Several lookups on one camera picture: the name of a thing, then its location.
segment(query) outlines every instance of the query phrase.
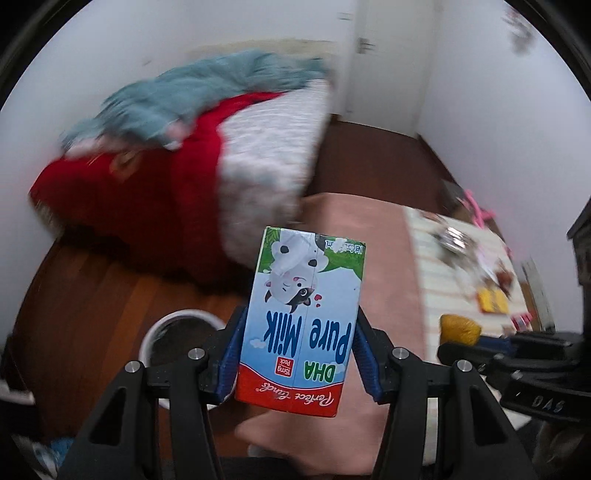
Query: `milk carton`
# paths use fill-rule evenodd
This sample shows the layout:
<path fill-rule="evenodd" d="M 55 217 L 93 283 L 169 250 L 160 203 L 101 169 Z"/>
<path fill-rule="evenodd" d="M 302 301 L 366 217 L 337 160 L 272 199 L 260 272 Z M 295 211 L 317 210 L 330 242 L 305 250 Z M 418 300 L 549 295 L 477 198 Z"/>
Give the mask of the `milk carton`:
<path fill-rule="evenodd" d="M 334 417 L 355 333 L 365 244 L 267 227 L 236 398 Z"/>

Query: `white bed sheet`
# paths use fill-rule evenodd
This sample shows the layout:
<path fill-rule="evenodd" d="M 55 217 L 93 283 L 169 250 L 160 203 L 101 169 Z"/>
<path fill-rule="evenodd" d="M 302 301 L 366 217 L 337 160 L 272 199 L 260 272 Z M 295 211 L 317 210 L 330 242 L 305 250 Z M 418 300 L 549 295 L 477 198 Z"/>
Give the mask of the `white bed sheet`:
<path fill-rule="evenodd" d="M 221 124 L 220 233 L 229 258 L 255 268 L 264 228 L 296 219 L 329 119 L 330 85 L 312 80 Z"/>

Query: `yellow object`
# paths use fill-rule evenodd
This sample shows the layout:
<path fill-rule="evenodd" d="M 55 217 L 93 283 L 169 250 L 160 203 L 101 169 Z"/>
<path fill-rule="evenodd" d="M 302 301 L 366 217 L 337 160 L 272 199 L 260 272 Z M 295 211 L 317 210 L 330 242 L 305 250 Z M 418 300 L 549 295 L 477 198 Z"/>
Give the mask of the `yellow object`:
<path fill-rule="evenodd" d="M 458 342 L 464 345 L 475 345 L 482 332 L 482 327 L 474 320 L 460 315 L 441 315 L 439 318 L 441 335 L 439 343 Z"/>
<path fill-rule="evenodd" d="M 507 297 L 500 288 L 480 288 L 477 297 L 484 313 L 509 313 Z"/>

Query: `wooden floorboard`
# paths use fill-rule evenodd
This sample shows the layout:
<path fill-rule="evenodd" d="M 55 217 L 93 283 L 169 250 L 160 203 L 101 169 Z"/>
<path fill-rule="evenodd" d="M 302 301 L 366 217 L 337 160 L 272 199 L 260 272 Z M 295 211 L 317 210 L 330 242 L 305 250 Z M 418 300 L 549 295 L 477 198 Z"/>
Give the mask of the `wooden floorboard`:
<path fill-rule="evenodd" d="M 337 192 L 439 212 L 438 168 L 417 140 L 383 130 L 332 123 L 309 193 Z M 75 435 L 101 392 L 158 319 L 202 309 L 222 320 L 248 298 L 249 276 L 205 290 L 185 276 L 140 271 L 100 243 L 55 244 L 23 302 L 12 349 L 37 399 L 47 438 Z M 221 455 L 245 455 L 235 426 L 260 410 L 236 401 L 211 414 Z M 161 411 L 161 450 L 170 457 L 168 415 Z"/>

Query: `pink tablecloth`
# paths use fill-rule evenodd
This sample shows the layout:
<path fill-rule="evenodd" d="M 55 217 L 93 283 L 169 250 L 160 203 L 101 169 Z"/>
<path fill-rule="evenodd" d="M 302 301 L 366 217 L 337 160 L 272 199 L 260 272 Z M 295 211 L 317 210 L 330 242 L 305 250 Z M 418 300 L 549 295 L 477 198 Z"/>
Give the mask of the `pink tablecloth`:
<path fill-rule="evenodd" d="M 361 306 L 371 325 L 397 346 L 424 356 L 424 322 L 413 246 L 404 208 L 352 195 L 324 193 L 304 200 L 302 230 L 366 243 Z M 376 405 L 349 363 L 333 419 L 269 411 L 238 426 L 246 441 L 289 456 L 307 474 L 371 473 L 388 406 Z"/>

